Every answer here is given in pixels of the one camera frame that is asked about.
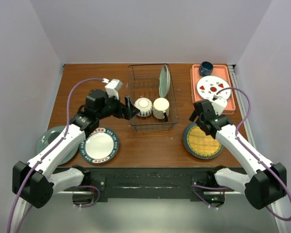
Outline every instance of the plate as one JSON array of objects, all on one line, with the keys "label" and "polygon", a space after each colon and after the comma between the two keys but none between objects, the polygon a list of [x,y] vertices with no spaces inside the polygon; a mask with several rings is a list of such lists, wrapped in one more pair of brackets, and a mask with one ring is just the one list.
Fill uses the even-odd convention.
[{"label": "plate", "polygon": [[[52,141],[55,140],[58,135],[64,130],[65,126],[56,126],[47,130],[42,136],[40,137],[37,146],[35,148],[36,154],[41,153]],[[58,164],[62,165],[67,163],[70,159],[75,156],[76,152],[78,151],[79,146],[76,146],[72,149],[72,151]]]},{"label": "plate", "polygon": [[159,95],[161,98],[165,98],[168,94],[170,87],[170,72],[167,65],[163,65],[160,74]]},{"label": "plate", "polygon": [[119,141],[114,131],[109,128],[97,128],[80,143],[82,157],[92,164],[103,164],[114,158]]},{"label": "plate", "polygon": [[[217,76],[205,76],[201,78],[196,85],[197,92],[203,99],[209,99],[212,100],[214,94],[216,94],[218,91],[230,87],[227,81],[224,79],[221,79]],[[225,100],[228,100],[231,96],[231,90],[225,90],[223,92],[219,93],[219,96],[224,98]]]},{"label": "plate", "polygon": [[190,154],[200,159],[217,157],[223,145],[205,133],[195,124],[189,125],[183,134],[183,144]]}]

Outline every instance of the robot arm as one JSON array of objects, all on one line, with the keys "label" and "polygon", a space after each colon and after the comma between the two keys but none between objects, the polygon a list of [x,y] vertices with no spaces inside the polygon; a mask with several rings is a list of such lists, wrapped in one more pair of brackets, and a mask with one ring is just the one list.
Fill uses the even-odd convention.
[{"label": "robot arm", "polygon": [[244,137],[237,134],[241,142],[256,154],[259,160],[252,156],[236,138],[235,125],[227,116],[220,115],[225,107],[224,101],[218,97],[213,100],[198,101],[194,103],[194,112],[190,120],[194,121],[198,117],[196,124],[200,129],[206,135],[211,135],[222,143],[239,161],[247,174],[243,175],[219,166],[208,172],[209,184],[211,186],[229,187],[243,193],[253,207],[262,209],[284,197],[286,192],[261,162],[274,171],[284,184],[287,184],[287,171],[281,163],[274,165],[272,161],[261,155],[247,142]]},{"label": "robot arm", "polygon": [[[118,90],[121,86],[122,83],[119,80],[112,80],[107,82],[106,92],[98,89],[90,91],[85,105],[82,105],[71,118],[66,135],[64,132],[67,128],[47,148],[27,163],[21,161],[16,163],[13,167],[13,192],[16,194],[19,191],[24,178],[37,162],[39,162],[38,166],[20,195],[36,208],[44,206],[53,193],[81,184],[89,185],[90,172],[80,166],[74,166],[57,174],[53,172],[75,146],[99,127],[99,120],[110,116],[130,120],[140,112],[133,106],[128,96],[125,96],[125,104],[120,102]],[[58,146],[44,160],[41,160],[56,144]]]}]

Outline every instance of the pink tray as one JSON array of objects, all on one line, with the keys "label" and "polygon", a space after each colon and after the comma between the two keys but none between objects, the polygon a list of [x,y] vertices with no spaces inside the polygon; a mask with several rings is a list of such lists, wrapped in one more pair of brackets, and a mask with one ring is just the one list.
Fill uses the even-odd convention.
[{"label": "pink tray", "polygon": [[[191,69],[191,88],[192,88],[192,99],[193,103],[202,100],[200,95],[196,90],[197,83],[202,76],[199,75],[199,66],[200,64],[193,65]],[[213,65],[213,72],[211,73],[213,76],[220,77],[228,82],[230,86],[231,84],[228,68],[226,65]],[[233,114],[236,109],[235,101],[234,101],[234,94],[232,92],[231,97],[227,100],[227,107],[223,111],[223,114]]]}]

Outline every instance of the cup handle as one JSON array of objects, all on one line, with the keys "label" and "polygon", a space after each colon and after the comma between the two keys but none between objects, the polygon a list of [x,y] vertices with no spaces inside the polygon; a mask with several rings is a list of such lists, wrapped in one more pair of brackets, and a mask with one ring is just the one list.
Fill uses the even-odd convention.
[{"label": "cup handle", "polygon": [[163,113],[164,113],[164,119],[163,119],[163,120],[164,120],[165,122],[167,122],[167,121],[168,121],[167,113],[166,113],[166,111],[163,111]]}]

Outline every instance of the white plate with red pattern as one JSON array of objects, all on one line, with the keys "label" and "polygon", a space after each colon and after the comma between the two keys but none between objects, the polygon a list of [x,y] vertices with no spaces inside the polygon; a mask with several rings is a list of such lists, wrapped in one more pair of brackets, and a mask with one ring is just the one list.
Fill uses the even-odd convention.
[{"label": "white plate with red pattern", "polygon": [[89,163],[103,164],[114,158],[118,146],[118,137],[115,132],[100,127],[80,143],[80,153]]},{"label": "white plate with red pattern", "polygon": [[[221,79],[217,76],[205,76],[201,78],[197,83],[197,92],[203,99],[209,99],[212,100],[214,94],[216,94],[218,91],[221,91],[224,88],[229,87],[227,81],[224,79]],[[231,90],[225,90],[218,94],[218,96],[221,96],[225,100],[230,98],[231,96]]]}]

